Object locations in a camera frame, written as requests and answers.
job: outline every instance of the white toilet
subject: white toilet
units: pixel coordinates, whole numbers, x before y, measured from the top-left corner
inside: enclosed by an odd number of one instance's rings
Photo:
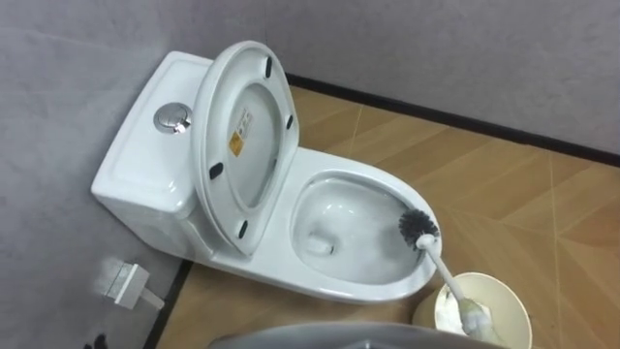
[[[92,192],[150,246],[215,269],[347,302],[424,286],[435,266],[406,245],[398,218],[417,207],[437,224],[426,201],[391,174],[298,144],[289,85],[265,45],[214,61],[171,52]]]

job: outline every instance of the toilet seat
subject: toilet seat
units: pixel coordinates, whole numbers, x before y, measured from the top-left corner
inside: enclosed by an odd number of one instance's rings
[[[231,256],[219,255],[214,260],[219,268],[263,281],[268,280],[300,293],[337,301],[393,301],[408,297],[423,287],[436,269],[427,254],[423,254],[409,276],[385,284],[364,284],[330,277],[309,267],[298,258],[292,245],[295,204],[303,188],[320,174],[361,178],[369,185],[376,185],[394,194],[407,206],[424,210],[437,224],[437,219],[426,201],[399,178],[353,160],[300,148],[291,164],[263,241],[252,260],[243,263]],[[441,240],[438,240],[437,248],[438,252],[441,252]]]
[[[256,42],[224,50],[196,98],[193,177],[205,214],[244,255],[259,246],[298,141],[293,97],[275,54]]]

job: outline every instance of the yellow warning sticker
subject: yellow warning sticker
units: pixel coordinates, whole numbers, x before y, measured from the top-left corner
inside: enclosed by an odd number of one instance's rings
[[[229,141],[229,148],[231,149],[232,154],[236,157],[238,157],[241,150],[243,150],[245,140],[248,138],[250,130],[252,129],[253,119],[254,116],[248,111],[247,108],[244,108],[241,111],[241,116],[239,117],[234,132],[232,133],[231,140]]]
[[[243,140],[236,131],[232,133],[231,141],[229,142],[229,148],[231,149],[234,156],[239,156],[241,150],[243,149]]]

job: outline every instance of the toilet brush handle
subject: toilet brush handle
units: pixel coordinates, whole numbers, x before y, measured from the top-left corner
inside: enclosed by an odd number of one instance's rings
[[[456,280],[454,279],[454,277],[452,277],[452,274],[448,270],[448,267],[446,267],[446,264],[444,263],[442,258],[439,256],[439,253],[437,253],[437,251],[435,251],[433,247],[434,246],[428,246],[426,248],[426,253],[428,253],[428,255],[433,260],[433,262],[435,262],[435,265],[437,266],[437,270],[444,278],[444,281],[446,281],[446,283],[448,284],[448,287],[452,291],[452,294],[454,295],[456,300],[462,301],[463,299],[465,299],[463,290],[461,290],[461,287],[456,283]]]

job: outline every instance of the flush button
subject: flush button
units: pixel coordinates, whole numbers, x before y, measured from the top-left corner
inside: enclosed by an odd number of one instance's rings
[[[187,131],[191,124],[192,110],[182,103],[168,103],[161,106],[153,116],[155,128],[165,134],[179,134]]]

